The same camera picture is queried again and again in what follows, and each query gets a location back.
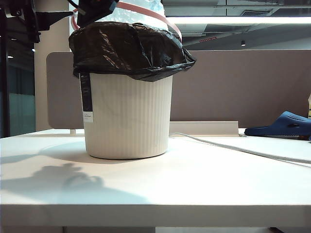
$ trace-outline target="red sign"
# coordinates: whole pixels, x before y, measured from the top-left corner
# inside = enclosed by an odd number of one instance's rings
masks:
[[[199,40],[199,42],[206,42],[206,41],[210,41],[210,40],[214,40],[214,39],[217,39],[217,37],[211,37],[211,38],[207,38],[207,39],[204,39],[204,40]]]

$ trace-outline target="transparent plastic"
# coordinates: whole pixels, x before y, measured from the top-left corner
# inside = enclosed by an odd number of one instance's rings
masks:
[[[152,10],[154,12],[157,12],[158,14],[165,16],[164,7],[160,0],[122,0],[122,2],[141,6],[141,7],[147,8],[149,10]],[[146,15],[143,15],[137,12],[120,9],[120,8],[116,8],[111,15],[108,15],[100,19],[99,21],[143,23],[143,24],[146,24],[152,27],[160,28],[160,29],[165,29],[165,30],[168,29],[166,23],[160,21],[159,19],[146,16]]]

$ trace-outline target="white cable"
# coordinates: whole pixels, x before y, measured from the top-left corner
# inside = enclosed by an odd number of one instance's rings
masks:
[[[253,150],[248,150],[248,149],[244,149],[244,148],[240,148],[240,147],[235,147],[235,146],[230,146],[230,145],[221,144],[221,143],[217,143],[217,142],[211,142],[211,141],[203,140],[203,139],[200,139],[200,138],[197,138],[197,137],[193,137],[193,136],[187,135],[185,133],[171,133],[171,134],[169,134],[169,136],[172,136],[174,134],[178,134],[178,135],[182,135],[182,136],[185,136],[185,137],[189,137],[189,138],[192,138],[192,139],[197,140],[199,142],[204,142],[204,143],[207,143],[207,144],[210,144],[210,145],[213,145],[213,146],[223,147],[223,148],[227,148],[227,149],[231,149],[231,150],[237,150],[237,151],[241,151],[241,152],[245,152],[245,153],[249,153],[249,154],[254,154],[254,155],[266,157],[266,158],[269,158],[269,159],[285,160],[285,161],[291,161],[291,162],[296,162],[296,163],[311,164],[311,160],[293,159],[293,158],[284,157],[284,156],[276,156],[276,155],[266,154],[266,153],[262,153],[262,152],[258,152],[258,151],[253,151]]]

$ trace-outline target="pink strap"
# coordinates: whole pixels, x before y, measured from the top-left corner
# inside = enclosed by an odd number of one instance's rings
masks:
[[[163,21],[164,23],[169,25],[171,28],[173,28],[177,32],[177,34],[179,36],[179,40],[182,41],[182,35],[181,35],[181,32],[180,32],[179,28],[175,24],[169,22],[165,16],[160,15],[157,12],[151,11],[151,10],[149,10],[147,8],[144,8],[144,7],[141,7],[141,6],[137,6],[137,5],[134,5],[134,4],[130,4],[130,3],[126,3],[126,2],[122,2],[122,1],[118,2],[117,7],[121,8],[121,9],[124,9],[124,10],[134,11],[134,12],[137,12],[137,13],[140,13],[140,14],[143,14],[143,15],[146,15],[146,16],[150,16],[150,17],[153,17],[153,18],[157,18],[157,19]],[[80,28],[77,25],[74,16],[71,17],[71,25],[72,25],[74,30],[77,30],[77,29]]]

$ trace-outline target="plastic bag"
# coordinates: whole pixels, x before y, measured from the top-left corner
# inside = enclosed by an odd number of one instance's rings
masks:
[[[152,10],[158,14],[165,16],[164,7],[160,0],[122,0],[122,2],[131,3],[134,5],[138,5],[149,10]],[[167,30],[168,27],[166,23],[137,12],[124,10],[121,8],[115,8],[113,14],[105,16],[104,18],[98,20],[100,22],[105,21],[114,21],[114,22],[123,22],[123,23],[143,23],[145,25],[149,25],[151,27],[156,27],[160,29]]]
[[[125,74],[155,82],[191,68],[195,59],[167,30],[141,23],[95,22],[69,37],[74,74]]]

